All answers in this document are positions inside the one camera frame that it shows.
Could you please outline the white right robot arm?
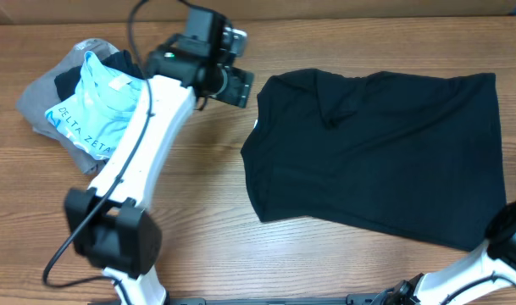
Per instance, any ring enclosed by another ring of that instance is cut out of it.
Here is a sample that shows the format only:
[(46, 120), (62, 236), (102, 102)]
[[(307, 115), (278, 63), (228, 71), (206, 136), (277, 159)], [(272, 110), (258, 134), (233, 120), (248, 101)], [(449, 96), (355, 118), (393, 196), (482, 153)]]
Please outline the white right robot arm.
[(466, 304), (509, 286), (516, 288), (516, 202), (496, 215), (466, 257), (399, 283), (385, 303)]

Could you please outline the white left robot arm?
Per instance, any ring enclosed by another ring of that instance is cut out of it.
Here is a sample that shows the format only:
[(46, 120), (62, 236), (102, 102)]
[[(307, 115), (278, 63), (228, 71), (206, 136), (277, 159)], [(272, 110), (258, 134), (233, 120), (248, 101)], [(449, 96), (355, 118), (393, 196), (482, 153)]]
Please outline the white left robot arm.
[(197, 100), (245, 107), (253, 75), (233, 67), (242, 42), (168, 43), (149, 55), (147, 77), (124, 134), (86, 190), (69, 190), (64, 208), (73, 247), (114, 285), (121, 304), (168, 304), (155, 263), (162, 231), (149, 214), (159, 174)]

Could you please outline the black t-shirt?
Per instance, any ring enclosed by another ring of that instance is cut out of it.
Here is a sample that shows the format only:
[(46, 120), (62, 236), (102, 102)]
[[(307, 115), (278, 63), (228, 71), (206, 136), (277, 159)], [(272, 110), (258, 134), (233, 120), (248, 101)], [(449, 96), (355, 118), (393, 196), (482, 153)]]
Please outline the black t-shirt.
[(507, 201), (497, 78), (274, 75), (241, 156), (263, 222), (309, 216), (470, 251)]

